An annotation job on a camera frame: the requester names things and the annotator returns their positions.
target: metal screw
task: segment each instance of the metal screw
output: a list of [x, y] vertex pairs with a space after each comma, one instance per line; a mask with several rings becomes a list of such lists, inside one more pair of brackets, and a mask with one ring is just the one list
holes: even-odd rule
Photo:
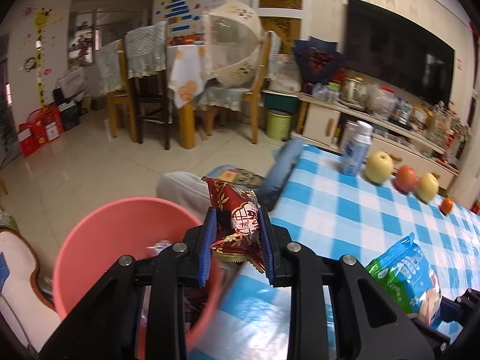
[[128, 254], [126, 254], [125, 256], [121, 256], [118, 259], [118, 263], [121, 266], [129, 266], [133, 261], [134, 261], [133, 257], [129, 256]]
[[300, 249], [302, 248], [302, 246], [297, 243], [297, 242], [291, 242], [289, 243], [286, 248], [289, 250], [289, 251], [292, 251], [294, 253], [300, 251]]
[[352, 266], [357, 262], [357, 259], [350, 254], [346, 254], [342, 257], [342, 261], [347, 264], [348, 266]]
[[183, 251], [187, 250], [187, 244], [185, 242], [177, 242], [175, 245], [173, 245], [173, 250], [181, 253]]

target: red candy wrapper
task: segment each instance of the red candy wrapper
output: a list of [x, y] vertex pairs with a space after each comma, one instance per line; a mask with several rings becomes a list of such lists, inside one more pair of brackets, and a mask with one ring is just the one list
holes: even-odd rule
[[261, 273], [265, 271], [260, 247], [258, 202], [253, 191], [240, 190], [227, 181], [204, 177], [212, 207], [220, 210], [215, 255], [234, 263], [249, 261]]

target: black flat screen tv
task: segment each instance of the black flat screen tv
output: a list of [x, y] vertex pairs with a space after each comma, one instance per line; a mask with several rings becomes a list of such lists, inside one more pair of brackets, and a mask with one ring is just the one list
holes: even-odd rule
[[448, 104], [455, 52], [407, 18], [361, 0], [349, 0], [344, 65], [413, 93]]

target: giraffe wall sticker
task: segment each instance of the giraffe wall sticker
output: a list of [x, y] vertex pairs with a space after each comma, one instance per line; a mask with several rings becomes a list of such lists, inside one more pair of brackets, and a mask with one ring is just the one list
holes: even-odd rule
[[37, 41], [35, 42], [35, 62], [37, 67], [37, 89], [38, 89], [38, 98], [40, 100], [40, 105], [42, 108], [46, 106], [45, 96], [43, 90], [43, 79], [42, 79], [42, 33], [43, 28], [47, 24], [47, 21], [50, 17], [51, 9], [45, 10], [42, 8], [39, 12], [35, 14], [35, 27], [37, 29]]

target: drawer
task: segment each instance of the drawer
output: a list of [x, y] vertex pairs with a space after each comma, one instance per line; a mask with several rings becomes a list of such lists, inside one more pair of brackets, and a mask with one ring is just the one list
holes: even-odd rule
[[450, 173], [444, 167], [432, 163], [431, 161], [428, 161], [421, 157], [419, 158], [418, 169], [415, 170], [417, 171], [418, 177], [422, 177], [422, 175], [424, 175], [425, 173], [432, 173], [435, 177], [438, 175], [438, 185], [444, 190], [448, 188], [453, 178], [455, 177], [453, 173]]
[[419, 160], [421, 158], [418, 157], [416, 154], [413, 154], [407, 150], [404, 150], [383, 140], [372, 138], [371, 147], [368, 150], [367, 157], [371, 156], [373, 153], [379, 150], [387, 153], [392, 157], [395, 170], [399, 169], [402, 165], [409, 165], [410, 167], [415, 169], [418, 174], [417, 168], [419, 165]]
[[337, 129], [339, 117], [339, 111], [310, 104], [302, 135], [330, 145]]

